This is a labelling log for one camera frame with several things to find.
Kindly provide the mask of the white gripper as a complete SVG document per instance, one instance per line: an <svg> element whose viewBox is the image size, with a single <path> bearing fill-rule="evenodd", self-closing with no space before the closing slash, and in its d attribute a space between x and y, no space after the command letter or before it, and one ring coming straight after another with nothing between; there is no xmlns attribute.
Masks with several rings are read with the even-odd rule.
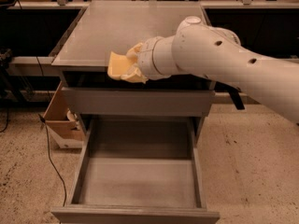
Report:
<svg viewBox="0 0 299 224"><path fill-rule="evenodd" d="M148 80L171 77L175 67L172 57L173 39L173 36L156 36L130 48L126 57L131 61L137 60L137 64L131 65L121 75L121 80L145 84Z"/></svg>

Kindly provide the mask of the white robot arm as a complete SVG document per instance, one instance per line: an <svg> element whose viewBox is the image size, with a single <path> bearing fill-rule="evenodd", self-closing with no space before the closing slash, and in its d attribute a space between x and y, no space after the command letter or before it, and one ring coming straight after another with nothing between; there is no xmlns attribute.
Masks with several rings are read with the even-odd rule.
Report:
<svg viewBox="0 0 299 224"><path fill-rule="evenodd" d="M186 18L173 36L147 40L136 56L121 75L128 82L181 74L205 77L299 122L299 66L244 49L197 17Z"/></svg>

